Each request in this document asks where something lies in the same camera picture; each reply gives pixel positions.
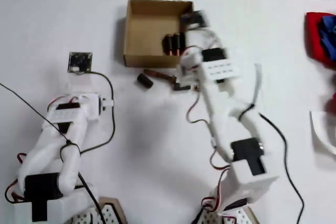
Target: white robotic arm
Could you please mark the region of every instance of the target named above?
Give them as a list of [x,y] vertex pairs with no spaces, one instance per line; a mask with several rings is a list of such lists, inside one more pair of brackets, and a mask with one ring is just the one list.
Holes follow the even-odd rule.
[[[246,105],[234,98],[235,87],[231,78],[238,76],[239,71],[231,60],[231,55],[220,47],[220,42],[212,36],[212,31],[205,27],[195,29],[195,25],[197,24],[188,25],[191,29],[186,32],[187,53],[181,57],[177,79],[182,85],[190,81],[198,83],[209,113],[209,129],[216,150],[230,165],[226,178],[218,184],[214,197],[210,197],[213,200],[208,200],[207,203],[213,211],[221,213],[255,202],[277,179],[278,171],[273,163],[269,140],[259,113],[252,108],[239,118]],[[208,33],[214,42],[209,43],[204,39],[204,33]],[[251,138],[230,139],[226,131],[230,117],[239,120],[250,132]]]
[[[19,187],[28,202],[15,204],[15,223],[65,223],[94,206],[86,190],[75,189],[75,185],[88,122],[97,120],[100,111],[101,97],[96,93],[69,94],[50,104],[47,120],[72,144],[66,145],[65,138],[49,122],[43,123],[37,144],[18,172]],[[89,187],[97,197],[96,188]]]

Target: white tabletop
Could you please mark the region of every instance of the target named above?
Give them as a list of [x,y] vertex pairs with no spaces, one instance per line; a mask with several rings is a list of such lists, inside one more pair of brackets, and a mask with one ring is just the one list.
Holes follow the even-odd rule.
[[[0,0],[0,82],[36,109],[62,92],[70,51],[93,52],[92,69],[107,74],[115,89],[117,130],[113,142],[82,157],[82,173],[100,195],[115,197],[129,223],[190,223],[219,172],[209,165],[210,136],[190,125],[185,113],[192,92],[176,93],[155,81],[144,92],[134,84],[141,69],[122,63],[128,0]],[[301,223],[334,223],[336,161],[314,142],[310,110],[322,110],[334,93],[333,71],[308,58],[304,15],[333,12],[333,0],[185,0],[204,9],[225,47],[238,48],[243,77],[238,96],[249,102],[253,63],[262,65],[259,109],[289,142],[289,170],[306,208]],[[107,83],[94,78],[97,90]],[[0,188],[14,180],[18,152],[29,152],[40,134],[41,118],[0,89]],[[203,103],[193,112],[206,117]],[[89,129],[86,146],[103,142],[111,131],[110,113]],[[230,122],[230,137],[246,137]],[[260,223],[295,223],[300,201],[285,176],[283,143],[270,127],[280,178],[252,205]],[[0,216],[10,223],[13,206],[0,199]]]

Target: perforated metal base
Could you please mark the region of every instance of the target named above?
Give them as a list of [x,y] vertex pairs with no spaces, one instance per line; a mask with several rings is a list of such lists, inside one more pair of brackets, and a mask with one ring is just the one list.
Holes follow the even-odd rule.
[[239,210],[227,211],[223,215],[203,210],[197,224],[234,224],[235,220],[227,216],[236,217],[237,224],[259,224],[259,222],[254,218],[251,218],[243,208]]
[[[101,210],[106,224],[121,224],[119,223],[116,213],[114,212],[112,206],[105,205]],[[74,216],[72,219],[72,223],[74,224],[102,224],[102,220],[100,215],[96,211],[95,208],[90,208],[88,211]]]

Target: red cloth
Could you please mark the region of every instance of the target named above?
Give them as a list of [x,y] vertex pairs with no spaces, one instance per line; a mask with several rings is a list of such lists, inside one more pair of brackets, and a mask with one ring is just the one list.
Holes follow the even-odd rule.
[[312,58],[318,60],[329,67],[336,67],[336,62],[329,59],[329,56],[324,52],[321,46],[321,38],[318,29],[318,23],[321,22],[323,16],[334,16],[330,13],[307,13],[307,29],[310,47],[312,51]]

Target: open cardboard box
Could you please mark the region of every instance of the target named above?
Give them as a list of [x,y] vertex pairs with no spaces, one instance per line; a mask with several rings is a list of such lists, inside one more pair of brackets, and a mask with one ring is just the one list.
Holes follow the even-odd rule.
[[128,1],[124,60],[127,67],[174,68],[179,56],[163,52],[162,39],[166,34],[179,33],[182,14],[192,13],[193,2]]

